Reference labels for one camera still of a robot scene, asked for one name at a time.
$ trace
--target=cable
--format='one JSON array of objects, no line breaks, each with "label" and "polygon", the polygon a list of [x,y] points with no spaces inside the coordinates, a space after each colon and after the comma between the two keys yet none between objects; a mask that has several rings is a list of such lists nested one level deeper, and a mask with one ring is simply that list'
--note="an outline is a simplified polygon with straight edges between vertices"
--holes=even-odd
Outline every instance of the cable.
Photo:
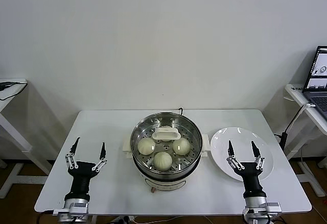
[{"label": "cable", "polygon": [[40,219],[43,215],[51,215],[53,214],[53,210],[45,210],[41,213],[39,213],[39,215],[37,216],[37,219],[36,219],[36,224],[40,224]]},{"label": "cable", "polygon": [[183,115],[183,108],[180,107],[178,110],[180,110],[180,115]]},{"label": "cable", "polygon": [[287,141],[287,130],[290,130],[292,128],[292,126],[294,125],[295,121],[297,120],[297,118],[299,118],[299,116],[301,115],[301,113],[307,109],[307,108],[314,108],[316,105],[314,104],[310,104],[310,103],[305,103],[303,104],[300,109],[297,111],[297,113],[295,114],[295,116],[293,117],[293,119],[291,120],[291,122],[288,124],[288,126],[286,127],[285,131],[282,132],[282,135],[278,135],[278,134],[274,134],[275,136],[278,136],[280,138],[279,141],[279,145],[281,146],[282,150],[284,150],[285,145],[286,145],[286,141]]},{"label": "cable", "polygon": [[206,218],[211,224],[214,224],[208,217],[206,217],[205,215],[203,216],[204,218]]},{"label": "cable", "polygon": [[151,223],[156,223],[156,222],[164,222],[164,221],[170,221],[170,220],[173,220],[173,219],[176,219],[176,218],[180,218],[182,216],[176,216],[174,218],[171,218],[171,219],[168,219],[168,220],[156,220],[156,221],[151,221],[151,222],[144,222],[144,223],[138,223],[136,222],[135,220],[132,220],[132,222],[136,223],[136,224],[151,224]]},{"label": "cable", "polygon": [[9,85],[9,87],[10,87],[10,86],[13,86],[13,85],[25,85],[25,86],[23,87],[22,90],[20,90],[20,91],[17,92],[16,94],[13,94],[13,95],[11,95],[11,96],[8,96],[8,97],[6,97],[6,98],[4,98],[4,99],[1,99],[1,98],[0,98],[0,101],[7,100],[7,99],[9,99],[9,98],[11,98],[11,97],[13,97],[13,96],[17,96],[18,94],[21,94],[22,91],[25,90],[25,88],[27,87],[27,83],[19,83],[19,82],[15,82],[14,84]]},{"label": "cable", "polygon": [[[173,219],[176,219],[176,218],[180,218],[182,216],[176,216],[174,218],[171,218],[171,219],[168,219],[168,220],[156,220],[156,221],[151,221],[151,222],[144,222],[144,223],[138,223],[136,222],[135,220],[132,220],[132,222],[134,222],[135,224],[151,224],[151,223],[156,223],[156,222],[164,222],[164,221],[170,221],[170,220],[173,220]],[[204,216],[204,218],[206,218],[211,224],[214,224],[208,217]]]},{"label": "cable", "polygon": [[284,223],[286,223],[286,221],[284,220],[284,218],[282,218],[281,216],[280,216],[280,219],[282,219],[282,220],[283,220],[283,222],[284,222]]},{"label": "cable", "polygon": [[289,125],[286,127],[285,129],[285,133],[287,132],[288,128],[291,129],[292,126],[294,125],[294,122],[297,120],[297,118],[300,116],[300,114],[305,110],[305,108],[307,107],[306,104],[303,104],[300,109],[297,111],[297,113],[295,114],[295,116],[293,117],[293,119],[291,120],[291,122],[289,123]]},{"label": "cable", "polygon": [[[313,173],[311,173],[311,170],[309,169],[309,167],[307,166],[307,164],[304,164],[304,162],[303,162],[303,157],[302,157],[302,148],[303,148],[303,146],[301,147],[301,149],[300,149],[300,156],[301,156],[301,162],[302,162],[302,165],[304,166],[304,168],[306,168],[307,169],[307,171],[309,172],[309,174],[313,177],[313,178],[315,178],[315,176],[313,175]],[[321,190],[324,192],[324,194],[327,196],[327,193],[325,192],[325,190],[323,190],[323,188],[321,187]],[[322,216],[322,214],[320,214],[320,212],[316,209],[316,207],[314,207],[313,205],[311,205],[312,206],[312,208],[318,213],[318,215],[320,215],[320,217],[324,220],[324,222],[326,222],[327,223],[327,220]]]}]

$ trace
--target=white plate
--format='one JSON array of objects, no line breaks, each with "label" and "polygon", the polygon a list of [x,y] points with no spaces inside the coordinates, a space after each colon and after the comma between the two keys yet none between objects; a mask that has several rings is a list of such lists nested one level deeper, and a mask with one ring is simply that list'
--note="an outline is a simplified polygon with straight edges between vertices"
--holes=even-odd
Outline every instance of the white plate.
[{"label": "white plate", "polygon": [[261,157],[265,158],[264,170],[259,179],[266,179],[274,169],[274,158],[268,145],[255,133],[239,127],[219,130],[211,139],[211,154],[215,163],[230,177],[243,181],[228,164],[228,141],[231,141],[235,157],[239,162],[254,162],[251,141],[259,148]]}]

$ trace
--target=white wall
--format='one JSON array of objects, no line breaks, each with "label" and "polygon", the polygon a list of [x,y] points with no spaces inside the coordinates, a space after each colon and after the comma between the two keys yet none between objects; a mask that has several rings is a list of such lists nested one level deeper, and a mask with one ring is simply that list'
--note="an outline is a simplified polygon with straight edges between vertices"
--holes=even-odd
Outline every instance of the white wall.
[{"label": "white wall", "polygon": [[6,116],[49,158],[82,109],[268,105],[287,120],[281,91],[327,43],[325,2],[0,0],[0,77],[31,84]]}]

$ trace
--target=white power cord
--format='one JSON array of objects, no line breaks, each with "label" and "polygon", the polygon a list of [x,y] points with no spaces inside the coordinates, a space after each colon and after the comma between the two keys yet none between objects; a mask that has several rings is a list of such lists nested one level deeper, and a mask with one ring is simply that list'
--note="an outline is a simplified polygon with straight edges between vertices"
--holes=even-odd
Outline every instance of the white power cord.
[{"label": "white power cord", "polygon": [[[151,224],[151,223],[156,223],[156,222],[170,221],[170,220],[173,220],[173,219],[176,219],[176,218],[180,218],[180,217],[183,217],[183,216],[176,216],[176,217],[171,218],[171,219],[168,219],[168,220],[156,220],[156,221],[144,222],[144,223],[138,223],[135,220],[133,220],[132,222],[134,222],[135,224]],[[203,216],[203,217],[205,217],[211,224],[214,224],[208,217],[206,217],[206,216]]]},{"label": "white power cord", "polygon": [[182,216],[176,216],[176,217],[171,218],[171,219],[168,219],[168,220],[156,220],[156,221],[144,222],[144,223],[138,223],[135,220],[133,220],[133,222],[136,223],[136,224],[151,224],[151,223],[156,223],[156,222],[170,221],[170,220],[173,220],[173,219],[176,219],[176,218],[180,218],[180,217],[182,217]]},{"label": "white power cord", "polygon": [[206,218],[211,224],[214,224],[208,217],[206,217],[205,215],[203,216],[204,218]]},{"label": "white power cord", "polygon": [[[304,161],[303,161],[303,157],[302,157],[302,148],[303,148],[303,146],[301,147],[301,150],[300,150],[300,152],[301,152],[301,162],[302,162],[302,165],[307,169],[307,171],[309,172],[309,174],[313,177],[313,178],[315,178],[315,176],[313,175],[313,173],[311,173],[311,170],[309,169],[309,167],[307,166],[307,164],[304,164]],[[321,188],[321,190],[324,192],[324,194],[327,196],[327,193],[325,192],[325,190],[323,190],[323,188]],[[327,223],[327,220],[322,216],[322,214],[320,214],[320,212],[316,209],[316,207],[314,207],[313,205],[311,205],[312,206],[312,208],[318,213],[318,215],[320,215],[320,217],[324,220],[324,222],[326,222]]]},{"label": "white power cord", "polygon": [[307,108],[315,108],[316,105],[314,104],[310,104],[310,103],[306,103],[303,104],[300,111],[298,112],[298,114],[295,116],[295,118],[293,119],[292,123],[290,124],[288,130],[290,130],[292,128],[292,126],[294,125],[294,122],[300,117],[301,113],[303,113],[303,111]]}]

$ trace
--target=laptop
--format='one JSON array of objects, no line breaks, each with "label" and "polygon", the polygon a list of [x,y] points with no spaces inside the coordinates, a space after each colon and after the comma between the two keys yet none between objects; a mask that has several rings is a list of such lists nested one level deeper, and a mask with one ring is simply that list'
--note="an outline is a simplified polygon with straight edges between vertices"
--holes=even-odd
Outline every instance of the laptop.
[{"label": "laptop", "polygon": [[303,94],[327,119],[327,46],[318,46]]}]

